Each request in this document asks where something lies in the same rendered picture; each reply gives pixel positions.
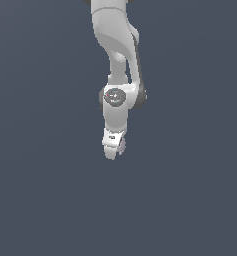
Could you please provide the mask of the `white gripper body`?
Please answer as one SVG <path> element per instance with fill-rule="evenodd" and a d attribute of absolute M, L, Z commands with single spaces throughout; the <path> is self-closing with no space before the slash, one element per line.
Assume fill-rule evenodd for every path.
<path fill-rule="evenodd" d="M 123 130 L 121 132 L 112 132 L 111 130 L 104 129 L 102 144 L 104 146 L 117 148 L 120 145 L 122 138 L 125 136 L 125 134 L 126 130 Z"/>

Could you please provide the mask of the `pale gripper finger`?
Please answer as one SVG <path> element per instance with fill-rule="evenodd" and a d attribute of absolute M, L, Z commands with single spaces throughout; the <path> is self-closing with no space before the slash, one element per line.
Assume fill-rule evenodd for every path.
<path fill-rule="evenodd" d="M 120 144 L 117 148 L 117 152 L 122 155 L 123 152 L 125 151 L 126 149 L 126 141 L 125 141 L 125 138 L 122 138 L 122 140 L 120 141 Z"/>
<path fill-rule="evenodd" d="M 114 160 L 116 157 L 117 149 L 115 147 L 104 146 L 105 157 L 109 160 Z"/>

